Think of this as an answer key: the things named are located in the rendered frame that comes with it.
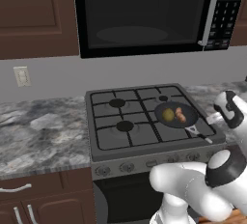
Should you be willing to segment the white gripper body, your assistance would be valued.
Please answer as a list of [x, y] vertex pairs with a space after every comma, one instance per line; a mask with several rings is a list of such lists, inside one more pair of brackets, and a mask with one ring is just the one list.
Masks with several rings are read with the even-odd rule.
[[215, 112], [215, 113], [209, 115], [209, 116], [206, 118], [206, 122], [207, 122], [209, 125], [216, 124], [216, 123], [218, 123], [219, 121], [222, 121], [222, 120], [223, 120], [223, 117], [222, 117], [222, 115], [221, 115], [219, 112]]

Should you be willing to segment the black frying pan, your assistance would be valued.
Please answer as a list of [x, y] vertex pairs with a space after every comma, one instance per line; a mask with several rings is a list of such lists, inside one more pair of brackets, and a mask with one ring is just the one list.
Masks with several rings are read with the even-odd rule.
[[[166, 121], [164, 119], [164, 113], [167, 109], [171, 109], [173, 112], [176, 112], [178, 108], [181, 109], [181, 113], [186, 119], [185, 122], [181, 122], [177, 116], [175, 116], [171, 121]], [[155, 107], [154, 115], [156, 119], [164, 126], [172, 128], [183, 128], [190, 133], [204, 139], [207, 141], [207, 143], [212, 144], [212, 140], [201, 134], [196, 128], [196, 123], [199, 120], [199, 114], [193, 107], [177, 101], [163, 102]]]

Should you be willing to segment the yellow-green potato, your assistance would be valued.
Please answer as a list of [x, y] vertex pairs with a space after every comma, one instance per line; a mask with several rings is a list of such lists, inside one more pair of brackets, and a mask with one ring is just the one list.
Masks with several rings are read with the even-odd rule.
[[166, 122], [171, 122], [175, 118], [175, 112], [171, 108], [166, 108], [162, 112], [162, 117]]

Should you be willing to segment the orange sausage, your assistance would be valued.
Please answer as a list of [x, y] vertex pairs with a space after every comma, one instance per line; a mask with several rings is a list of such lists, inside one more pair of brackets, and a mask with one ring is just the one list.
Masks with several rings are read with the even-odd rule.
[[180, 107], [178, 107], [176, 109], [176, 117], [178, 118], [178, 120], [182, 123], [186, 122], [186, 117], [183, 115], [182, 110]]

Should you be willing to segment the grey gas stove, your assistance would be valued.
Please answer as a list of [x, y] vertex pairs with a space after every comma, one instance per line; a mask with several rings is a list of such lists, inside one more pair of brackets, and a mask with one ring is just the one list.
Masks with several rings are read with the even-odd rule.
[[[206, 112], [176, 83], [91, 91], [85, 100], [93, 181], [149, 174], [153, 166], [167, 163], [172, 154], [179, 156], [179, 162], [190, 162], [187, 155], [199, 153], [199, 162], [208, 162], [226, 146], [225, 134], [206, 123]], [[196, 128], [212, 144], [183, 128], [161, 124], [154, 109], [168, 101], [193, 107], [199, 114]], [[125, 162], [134, 164], [132, 172], [120, 170]], [[108, 166], [110, 174], [98, 176], [99, 166]]]

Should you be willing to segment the black oven door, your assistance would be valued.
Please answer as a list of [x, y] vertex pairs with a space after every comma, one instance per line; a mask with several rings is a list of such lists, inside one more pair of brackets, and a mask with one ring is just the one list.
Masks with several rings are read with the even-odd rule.
[[93, 181], [93, 187], [96, 224], [149, 224], [163, 198], [148, 173]]

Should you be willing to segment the brown drawer front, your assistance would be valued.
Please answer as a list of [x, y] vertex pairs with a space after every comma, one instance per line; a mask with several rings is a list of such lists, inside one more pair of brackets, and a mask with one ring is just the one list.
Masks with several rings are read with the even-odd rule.
[[1, 180], [2, 188], [17, 188], [30, 183], [31, 188], [16, 193], [0, 193], [0, 203], [4, 201], [26, 200], [37, 196], [51, 196], [82, 190], [92, 190], [91, 168], [80, 168], [30, 177]]

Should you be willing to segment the brown base cupboard door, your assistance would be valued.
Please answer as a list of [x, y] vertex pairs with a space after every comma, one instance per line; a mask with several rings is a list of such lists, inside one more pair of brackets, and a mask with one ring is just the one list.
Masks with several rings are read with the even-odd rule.
[[94, 194], [82, 190], [22, 201], [31, 221], [27, 205], [31, 205], [39, 224], [96, 224]]
[[0, 204], [0, 224], [18, 224], [14, 214], [14, 207], [18, 207], [23, 224], [29, 224], [25, 211], [20, 202]]

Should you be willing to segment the brown wall cupboard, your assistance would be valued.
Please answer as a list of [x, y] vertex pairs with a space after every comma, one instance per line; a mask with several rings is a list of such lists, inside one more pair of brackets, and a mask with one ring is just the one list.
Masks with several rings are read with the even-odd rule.
[[233, 29], [231, 46], [247, 45], [247, 0], [242, 0]]

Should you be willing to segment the white wall socket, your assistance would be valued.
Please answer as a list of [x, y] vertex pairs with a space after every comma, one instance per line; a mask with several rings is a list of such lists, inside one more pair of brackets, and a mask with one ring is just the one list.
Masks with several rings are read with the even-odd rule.
[[14, 75], [19, 87], [31, 85], [28, 69], [26, 67], [14, 67]]

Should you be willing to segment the brown wall cupboard door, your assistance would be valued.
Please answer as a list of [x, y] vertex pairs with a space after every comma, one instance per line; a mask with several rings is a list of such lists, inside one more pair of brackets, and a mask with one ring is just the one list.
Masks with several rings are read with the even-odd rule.
[[78, 53], [74, 0], [0, 0], [0, 60]]

